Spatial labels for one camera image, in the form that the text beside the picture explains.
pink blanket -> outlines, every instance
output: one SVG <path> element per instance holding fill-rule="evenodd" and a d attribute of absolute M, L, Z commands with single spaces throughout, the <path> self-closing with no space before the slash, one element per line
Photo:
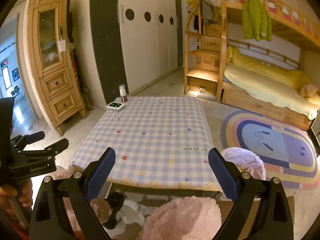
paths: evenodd
<path fill-rule="evenodd" d="M 221 227 L 221 212 L 211 198 L 185 197 L 157 208 L 137 240 L 211 240 Z"/>

blue gripper pad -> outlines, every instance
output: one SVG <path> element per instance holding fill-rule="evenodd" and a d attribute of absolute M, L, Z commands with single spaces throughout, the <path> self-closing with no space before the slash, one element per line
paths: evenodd
<path fill-rule="evenodd" d="M 215 152 L 214 148 L 211 149 L 208 153 L 208 161 L 223 190 L 223 193 L 228 199 L 231 199 L 233 203 L 235 203 L 239 198 L 237 192 L 237 183 L 223 161 Z"/>
<path fill-rule="evenodd" d="M 99 193 L 105 184 L 113 166 L 116 163 L 116 152 L 114 149 L 110 149 L 101 161 L 95 172 L 92 174 L 87 183 L 87 193 L 85 195 L 88 203 L 91 200 L 97 198 Z"/>

green jacket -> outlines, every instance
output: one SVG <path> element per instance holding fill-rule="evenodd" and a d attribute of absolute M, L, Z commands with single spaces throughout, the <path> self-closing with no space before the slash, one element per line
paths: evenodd
<path fill-rule="evenodd" d="M 260 0 L 245 0 L 242 9 L 245 39 L 272 40 L 271 18 Z"/>

wooden bed frame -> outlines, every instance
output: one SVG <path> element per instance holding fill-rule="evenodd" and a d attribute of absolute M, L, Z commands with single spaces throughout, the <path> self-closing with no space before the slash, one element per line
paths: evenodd
<path fill-rule="evenodd" d="M 295 10 L 289 5 L 281 2 L 280 0 L 274 0 L 278 9 L 278 13 L 269 12 L 272 19 L 272 34 L 276 35 L 282 39 L 285 39 L 298 47 L 300 50 L 299 62 L 292 60 L 285 55 L 281 55 L 275 51 L 265 49 L 263 47 L 253 45 L 250 43 L 245 43 L 235 40 L 225 40 L 221 44 L 221 60 L 220 60 L 220 71 L 219 80 L 217 86 L 216 102 L 222 101 L 223 104 L 230 106 L 235 106 L 241 109 L 252 111 L 254 113 L 262 114 L 266 117 L 275 119 L 280 122 L 291 124 L 303 130 L 308 130 L 311 126 L 312 120 L 303 114 L 299 114 L 292 111 L 286 107 L 274 106 L 271 103 L 264 102 L 251 97 L 245 90 L 237 87 L 234 84 L 223 81 L 225 64 L 226 64 L 226 49 L 228 41 L 229 43 L 236 43 L 237 47 L 244 49 L 247 47 L 248 50 L 255 48 L 258 49 L 261 54 L 265 56 L 276 58 L 277 60 L 283 61 L 287 65 L 301 70 L 303 67 L 304 51 L 305 49 L 310 49 L 313 51 L 320 51 L 320 35 L 319 27 L 313 23 L 308 17 L 302 14 L 299 10 Z M 265 8 L 268 8 L 268 0 L 265 0 Z M 290 20 L 284 17 L 282 8 L 286 6 L 290 12 Z M 297 25 L 293 19 L 293 12 L 297 12 L 300 21 Z M 242 25 L 242 3 L 240 0 L 226 1 L 221 0 L 221 14 L 222 14 L 222 36 L 227 37 L 228 35 L 228 22 L 241 24 Z M 310 23 L 310 32 L 307 30 L 306 22 Z M 255 58 L 259 62 L 265 63 L 267 65 L 272 65 L 275 67 L 280 67 L 278 65 L 272 64 L 265 60 Z"/>
<path fill-rule="evenodd" d="M 299 62 L 278 52 L 247 42 L 228 39 L 228 23 L 242 25 L 243 0 L 221 0 L 220 19 L 209 26 L 202 25 L 202 8 L 195 4 L 189 14 L 185 28 L 185 62 L 184 62 L 184 94 L 189 90 L 216 96 L 216 102 L 249 110 L 280 122 L 291 124 L 303 130 L 308 130 L 312 120 L 286 107 L 274 106 L 251 97 L 245 90 L 223 81 L 226 66 L 227 46 L 234 44 L 242 49 L 263 54 L 263 58 L 278 60 L 278 64 L 289 69 L 303 69 L 304 52 L 312 50 L 320 52 L 320 26 L 316 25 L 301 11 L 283 3 L 280 0 L 263 0 L 264 7 L 271 18 L 272 34 L 300 47 Z M 193 16 L 199 15 L 198 33 L 189 31 Z M 189 51 L 189 39 L 198 41 L 198 49 Z M 283 68 L 266 60 L 253 57 L 255 60 L 277 68 Z"/>
<path fill-rule="evenodd" d="M 300 68 L 299 62 L 293 59 L 290 59 L 287 56 L 282 55 L 278 52 L 265 49 L 263 47 L 253 45 L 250 43 L 242 42 L 242 41 L 229 39 L 229 42 L 231 42 L 234 47 L 254 51 L 256 53 L 264 54 L 265 56 L 268 56 L 271 58 L 275 58 L 273 57 L 273 55 L 276 55 L 278 56 L 278 58 L 276 58 L 277 60 L 282 61 L 287 65 L 290 65 L 296 69 Z M 273 63 L 270 63 L 260 58 L 255 58 L 255 57 L 252 57 L 252 58 L 269 66 L 283 68 L 281 66 L 275 65 Z M 308 117 L 306 117 L 303 114 L 299 114 L 295 111 L 292 111 L 287 107 L 279 107 L 279 106 L 273 105 L 272 103 L 255 99 L 252 96 L 250 96 L 244 89 L 229 82 L 223 81 L 221 99 L 223 104 L 245 109 L 257 114 L 262 114 L 264 116 L 270 117 L 277 121 L 291 124 L 305 131 L 309 129 L 312 123 L 312 120 L 310 120 Z"/>

yellow bedding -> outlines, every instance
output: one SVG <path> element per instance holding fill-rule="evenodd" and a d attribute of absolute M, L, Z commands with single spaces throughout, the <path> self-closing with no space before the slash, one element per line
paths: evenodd
<path fill-rule="evenodd" d="M 306 115 L 310 120 L 315 119 L 320 108 L 320 97 L 316 94 L 311 101 L 319 102 L 319 105 L 308 102 L 301 97 L 295 88 L 284 82 L 277 81 L 250 68 L 237 66 L 233 63 L 226 64 L 225 77 L 233 84 L 244 89 L 250 96 L 264 102 L 270 102 L 275 106 L 287 107 L 299 114 Z"/>
<path fill-rule="evenodd" d="M 311 84 L 308 76 L 299 70 L 285 70 L 283 68 L 275 68 L 256 61 L 246 55 L 242 55 L 238 48 L 233 49 L 232 46 L 227 50 L 227 61 L 231 61 L 235 65 L 251 70 L 257 74 L 272 78 L 294 89 Z"/>

